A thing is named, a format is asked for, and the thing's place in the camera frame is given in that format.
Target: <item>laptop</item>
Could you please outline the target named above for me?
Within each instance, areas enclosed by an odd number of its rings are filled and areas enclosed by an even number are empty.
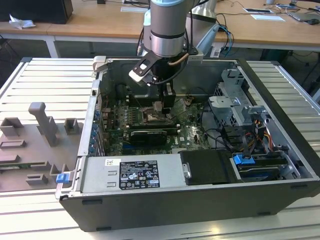
[[[288,12],[288,15],[300,22],[306,22],[311,19],[318,19],[320,21],[320,15],[314,13],[297,13],[297,12]]]

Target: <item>power supply label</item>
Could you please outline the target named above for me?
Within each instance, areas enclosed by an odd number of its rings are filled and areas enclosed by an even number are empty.
[[[119,188],[121,190],[160,188],[157,161],[122,161]]]

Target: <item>open computer chassis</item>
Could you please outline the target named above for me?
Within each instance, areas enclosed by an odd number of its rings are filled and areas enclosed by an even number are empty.
[[[138,60],[109,58],[97,73],[72,185],[57,187],[82,230],[274,215],[319,193],[318,155],[254,64],[189,64],[168,116],[157,89],[128,78]]]

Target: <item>blue latch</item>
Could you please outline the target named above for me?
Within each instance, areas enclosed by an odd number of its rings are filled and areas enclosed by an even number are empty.
[[[68,184],[69,183],[70,173],[59,173],[56,176],[55,182],[57,184]]]
[[[236,165],[238,164],[255,164],[255,160],[253,157],[250,158],[243,158],[242,154],[237,154],[233,157],[233,160]]]

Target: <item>computer case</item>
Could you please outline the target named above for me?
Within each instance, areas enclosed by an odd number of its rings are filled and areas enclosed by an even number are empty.
[[[73,12],[71,0],[0,0],[0,21],[9,21],[11,14],[35,23],[66,24]]]

